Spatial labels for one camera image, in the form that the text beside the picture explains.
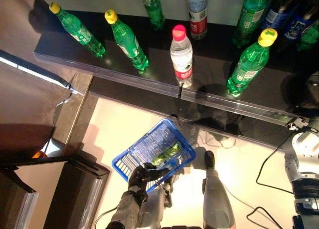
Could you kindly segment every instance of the black glove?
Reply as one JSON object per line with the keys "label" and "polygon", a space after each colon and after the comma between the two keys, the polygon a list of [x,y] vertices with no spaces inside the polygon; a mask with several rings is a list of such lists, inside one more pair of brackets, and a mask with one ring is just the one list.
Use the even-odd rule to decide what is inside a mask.
{"label": "black glove", "polygon": [[143,191],[146,191],[146,185],[148,182],[163,177],[169,172],[168,168],[156,170],[156,166],[154,166],[152,163],[144,163],[144,166],[145,167],[139,165],[134,169],[129,179],[129,188],[132,186],[138,186]]}

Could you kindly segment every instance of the green item in basket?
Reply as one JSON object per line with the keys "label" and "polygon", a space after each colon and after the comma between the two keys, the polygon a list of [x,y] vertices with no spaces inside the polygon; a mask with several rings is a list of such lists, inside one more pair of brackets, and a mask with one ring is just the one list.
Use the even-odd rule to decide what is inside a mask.
{"label": "green item in basket", "polygon": [[175,143],[172,147],[166,149],[164,153],[161,153],[153,158],[153,165],[159,166],[172,158],[176,153],[182,150],[180,142]]}

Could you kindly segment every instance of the red bottle label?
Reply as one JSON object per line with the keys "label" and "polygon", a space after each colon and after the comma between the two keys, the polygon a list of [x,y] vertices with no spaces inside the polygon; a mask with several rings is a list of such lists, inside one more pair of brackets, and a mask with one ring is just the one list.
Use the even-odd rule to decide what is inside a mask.
{"label": "red bottle label", "polygon": [[186,80],[186,79],[190,78],[192,74],[193,74],[193,67],[191,67],[186,72],[178,72],[178,71],[175,70],[176,77],[178,79],[181,79],[181,80]]}
{"label": "red bottle label", "polygon": [[207,7],[200,12],[189,11],[190,30],[201,34],[207,29]]}

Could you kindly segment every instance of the red bottle cap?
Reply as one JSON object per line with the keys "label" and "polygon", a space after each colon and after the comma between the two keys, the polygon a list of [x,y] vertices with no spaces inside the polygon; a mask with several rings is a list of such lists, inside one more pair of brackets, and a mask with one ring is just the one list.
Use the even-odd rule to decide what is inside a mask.
{"label": "red bottle cap", "polygon": [[173,28],[173,39],[175,41],[182,41],[186,37],[186,29],[183,25],[178,24]]}

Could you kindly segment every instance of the water bottle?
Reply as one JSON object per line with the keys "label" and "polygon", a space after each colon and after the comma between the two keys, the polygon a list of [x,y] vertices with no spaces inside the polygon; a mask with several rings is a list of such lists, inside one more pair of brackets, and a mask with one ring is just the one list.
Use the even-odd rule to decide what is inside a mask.
{"label": "water bottle", "polygon": [[112,9],[106,11],[104,17],[112,27],[115,42],[133,62],[133,66],[138,72],[143,73],[149,65],[149,60],[143,53],[131,28],[121,22]]}
{"label": "water bottle", "polygon": [[202,39],[207,33],[207,0],[188,0],[190,35]]}
{"label": "water bottle", "polygon": [[173,61],[178,85],[190,86],[193,75],[193,49],[186,36],[186,29],[181,24],[176,25],[173,29],[170,57]]}
{"label": "water bottle", "polygon": [[233,37],[237,48],[247,45],[254,30],[259,26],[261,16],[269,4],[269,0],[244,0]]}
{"label": "water bottle", "polygon": [[273,28],[278,31],[298,1],[272,0],[270,10],[261,26],[261,31],[266,28]]}
{"label": "water bottle", "polygon": [[317,20],[308,31],[301,37],[300,42],[297,44],[297,51],[311,49],[315,46],[319,39],[319,20]]}
{"label": "water bottle", "polygon": [[304,0],[286,24],[277,41],[277,51],[282,52],[298,40],[318,18],[319,0]]}
{"label": "water bottle", "polygon": [[58,17],[64,29],[95,57],[102,57],[105,54],[105,47],[76,16],[64,11],[55,2],[50,4],[49,9]]}
{"label": "water bottle", "polygon": [[241,54],[239,62],[227,81],[228,93],[239,96],[248,84],[266,66],[269,59],[269,48],[275,42],[277,32],[273,28],[262,31],[258,41]]}
{"label": "water bottle", "polygon": [[165,25],[160,0],[143,0],[146,11],[150,17],[152,28],[155,31],[162,30]]}

